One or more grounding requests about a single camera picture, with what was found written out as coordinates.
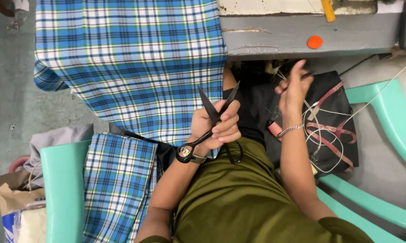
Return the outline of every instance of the black scissors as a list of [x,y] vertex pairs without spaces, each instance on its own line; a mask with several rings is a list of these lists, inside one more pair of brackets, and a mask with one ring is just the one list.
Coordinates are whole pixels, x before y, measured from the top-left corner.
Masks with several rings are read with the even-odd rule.
[[[203,106],[207,111],[207,114],[209,115],[210,120],[212,121],[212,127],[211,129],[206,132],[205,135],[201,136],[199,139],[195,140],[192,143],[186,143],[180,147],[177,148],[176,151],[176,159],[181,162],[181,163],[189,163],[192,159],[194,159],[193,153],[194,153],[194,149],[197,145],[199,145],[200,143],[202,143],[203,141],[205,141],[206,139],[210,138],[213,133],[212,133],[212,128],[214,128],[218,123],[221,122],[221,115],[222,113],[224,113],[228,106],[233,102],[234,98],[236,97],[236,93],[238,92],[239,89],[239,83],[236,85],[236,87],[233,89],[233,91],[231,92],[231,94],[229,95],[229,97],[227,98],[227,100],[225,101],[224,105],[222,106],[221,110],[219,112],[216,111],[216,108],[212,105],[212,103],[210,102],[209,98],[203,93],[203,91],[200,89],[199,86],[199,93],[200,93],[200,97],[202,99],[203,102]],[[227,156],[230,160],[230,163],[233,164],[238,164],[240,163],[240,161],[242,160],[243,157],[243,150],[242,147],[240,146],[240,144],[236,141],[236,143],[238,144],[239,148],[240,148],[240,158],[238,160],[235,160],[232,156],[232,154],[230,153],[230,150],[228,149],[228,146],[225,146],[226,149],[226,153]],[[181,152],[180,149],[185,147],[185,146],[189,146],[191,147],[191,151],[189,152],[188,155],[186,156],[181,156]]]

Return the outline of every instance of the scissor handle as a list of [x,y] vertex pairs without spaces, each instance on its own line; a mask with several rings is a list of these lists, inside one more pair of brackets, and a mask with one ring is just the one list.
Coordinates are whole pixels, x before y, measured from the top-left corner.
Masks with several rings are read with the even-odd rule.
[[[189,163],[192,159],[195,158],[193,156],[195,147],[197,145],[199,145],[200,143],[202,143],[203,141],[205,141],[206,139],[210,138],[212,135],[213,135],[213,133],[212,133],[212,129],[211,129],[208,132],[206,132],[205,135],[201,136],[201,138],[193,141],[192,143],[186,143],[186,144],[178,147],[177,150],[176,150],[176,159],[181,163]],[[183,147],[186,147],[186,146],[191,147],[191,150],[189,151],[189,154],[187,156],[182,157],[180,155],[180,149],[183,148]]]

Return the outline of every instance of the plaid cloth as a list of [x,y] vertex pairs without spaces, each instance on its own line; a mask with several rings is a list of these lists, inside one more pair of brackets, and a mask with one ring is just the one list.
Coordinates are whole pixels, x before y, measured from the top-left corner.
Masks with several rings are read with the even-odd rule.
[[227,52],[216,0],[39,0],[35,84],[70,87],[100,118],[180,145],[222,98]]
[[92,137],[83,173],[83,242],[135,239],[157,182],[156,147],[109,132]]
[[[105,121],[179,146],[222,98],[227,49],[216,0],[38,0],[35,84],[71,90]],[[133,241],[156,184],[156,145],[94,135],[84,242]]]

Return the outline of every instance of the wooden ruler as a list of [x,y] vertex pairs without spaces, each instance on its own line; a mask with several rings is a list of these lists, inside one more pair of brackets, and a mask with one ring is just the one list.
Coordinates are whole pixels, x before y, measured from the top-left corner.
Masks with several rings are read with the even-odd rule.
[[324,10],[324,14],[326,14],[327,22],[334,22],[335,13],[333,12],[332,1],[331,0],[321,0],[321,4],[323,5],[323,10]]

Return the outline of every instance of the teal plastic chair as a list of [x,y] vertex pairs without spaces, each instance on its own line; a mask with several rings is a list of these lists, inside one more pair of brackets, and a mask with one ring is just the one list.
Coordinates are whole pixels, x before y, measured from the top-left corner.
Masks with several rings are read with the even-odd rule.
[[[350,104],[368,103],[388,82],[347,89],[345,93]],[[371,105],[390,142],[406,162],[406,99],[399,80],[391,81]],[[406,210],[374,197],[336,175],[327,175],[320,181],[368,212],[406,229]],[[322,190],[317,189],[317,193],[338,217],[359,226],[375,242],[404,242],[344,207]]]
[[[387,82],[347,89],[351,104],[369,102]],[[379,120],[393,146],[406,161],[406,101],[399,80],[373,100]],[[81,243],[84,226],[83,166],[91,141],[41,149],[47,203],[47,243]],[[335,175],[320,181],[369,212],[406,229],[406,210],[384,202]],[[401,243],[317,188],[319,198],[338,217],[363,229],[376,243]]]
[[83,166],[91,140],[42,148],[47,243],[81,243],[85,220]]

